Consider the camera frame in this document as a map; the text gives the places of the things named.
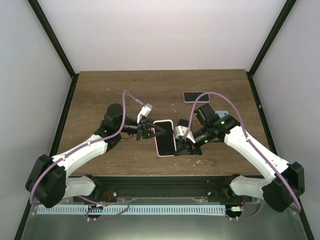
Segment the blue phone black screen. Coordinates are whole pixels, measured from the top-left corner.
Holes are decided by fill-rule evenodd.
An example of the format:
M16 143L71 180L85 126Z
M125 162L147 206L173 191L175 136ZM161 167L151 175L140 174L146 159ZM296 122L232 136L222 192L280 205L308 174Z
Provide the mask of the blue phone black screen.
M180 119L180 120L178 121L178 124L177 124L177 125L188 128L188 126L189 126L189 120L187 120L187 119Z

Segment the light blue phone case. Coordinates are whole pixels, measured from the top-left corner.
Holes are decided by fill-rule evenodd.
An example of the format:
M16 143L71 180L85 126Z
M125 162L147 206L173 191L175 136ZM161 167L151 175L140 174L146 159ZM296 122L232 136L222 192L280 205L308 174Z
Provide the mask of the light blue phone case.
M218 114L219 118L223 118L224 116L229 114L229 112L226 110L218 110L215 113Z

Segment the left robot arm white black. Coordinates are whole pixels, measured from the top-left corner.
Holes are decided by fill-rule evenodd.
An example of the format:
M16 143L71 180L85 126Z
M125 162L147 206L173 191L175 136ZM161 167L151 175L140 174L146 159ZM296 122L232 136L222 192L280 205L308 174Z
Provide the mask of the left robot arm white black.
M136 135L137 140L167 133L148 118L151 110L150 104L144 104L137 119L131 119L124 114L122 105L111 104L99 128L83 143L51 157L41 155L25 184L30 193L29 200L37 199L46 208L73 197L85 197L91 202L97 202L102 196L102 183L89 174L81 177L72 177L71 174L90 160L113 149L121 141L121 133Z

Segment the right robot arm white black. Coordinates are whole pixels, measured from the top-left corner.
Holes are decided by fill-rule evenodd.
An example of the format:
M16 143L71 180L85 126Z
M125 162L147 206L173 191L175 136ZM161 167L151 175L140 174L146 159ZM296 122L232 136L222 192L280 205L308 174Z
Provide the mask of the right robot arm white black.
M242 195L262 199L277 212L299 203L299 197L305 192L305 174L298 162L289 163L272 153L233 116L219 116L208 103L194 110L194 114L202 128L193 132L190 121L179 120L173 130L177 140L175 156L200 156L201 146L217 139L241 154L262 175L262 178L234 175L222 188L225 200L232 202Z

